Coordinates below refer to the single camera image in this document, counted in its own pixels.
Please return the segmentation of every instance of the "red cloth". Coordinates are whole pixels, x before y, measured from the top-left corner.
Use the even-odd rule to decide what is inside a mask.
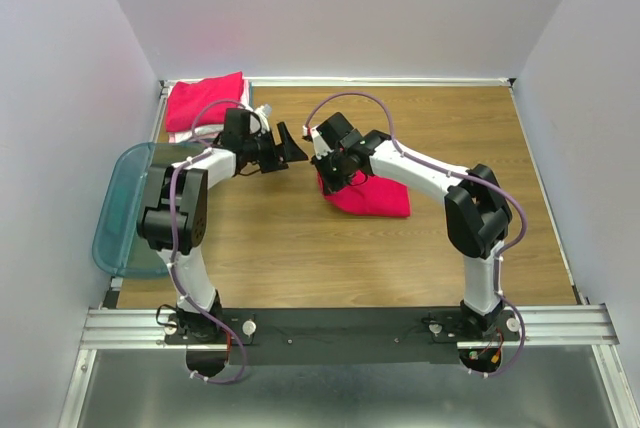
[[[327,201],[352,215],[388,216],[407,218],[411,215],[407,187],[387,178],[370,176],[367,181],[359,171],[346,186],[332,195],[323,195]],[[322,179],[318,175],[322,189]]]
[[[190,130],[193,120],[209,103],[223,99],[240,101],[243,90],[241,71],[220,78],[207,78],[197,83],[179,81],[167,100],[165,128],[169,133]],[[227,109],[235,107],[233,103],[214,106],[198,120],[198,126],[223,123]]]

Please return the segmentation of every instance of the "wooden tabletop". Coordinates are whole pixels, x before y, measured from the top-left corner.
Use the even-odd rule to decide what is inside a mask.
[[[338,87],[257,87],[254,106],[273,107],[299,140],[309,111]],[[529,231],[505,255],[503,288],[520,305],[574,304],[509,90],[505,87],[375,87],[391,109],[398,139],[448,163],[484,163],[525,208]],[[382,111],[359,97],[335,111],[366,133],[387,131]],[[166,140],[162,133],[159,141]],[[299,145],[311,155],[310,143]],[[288,170],[236,177],[209,194],[203,253],[209,277],[229,307],[454,305],[463,296],[462,255],[447,239],[443,207],[411,192],[408,219],[356,217],[326,202],[307,162]],[[520,229],[514,214],[510,236]],[[119,308],[175,303],[167,278],[125,280]]]

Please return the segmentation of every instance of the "gray floor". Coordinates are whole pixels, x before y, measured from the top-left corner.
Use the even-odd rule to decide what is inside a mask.
[[[527,348],[488,380],[423,363],[261,366],[233,386],[190,380],[177,351],[105,351],[87,396],[91,428],[615,426],[588,346]]]

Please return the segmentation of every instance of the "gray wall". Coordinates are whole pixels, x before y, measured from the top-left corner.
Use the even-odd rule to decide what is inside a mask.
[[[161,78],[516,76],[560,0],[119,0]]]
[[[157,83],[116,0],[0,0],[0,425],[57,425],[87,308],[91,241]]]
[[[640,399],[640,9],[563,0],[515,85],[578,287],[606,302]]]

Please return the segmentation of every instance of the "blue basket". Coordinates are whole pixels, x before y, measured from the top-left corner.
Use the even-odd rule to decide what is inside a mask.
[[[93,238],[93,259],[101,270],[125,278],[167,276],[158,253],[136,233],[147,170],[151,163],[171,164],[200,152],[195,143],[141,143],[118,158]]]

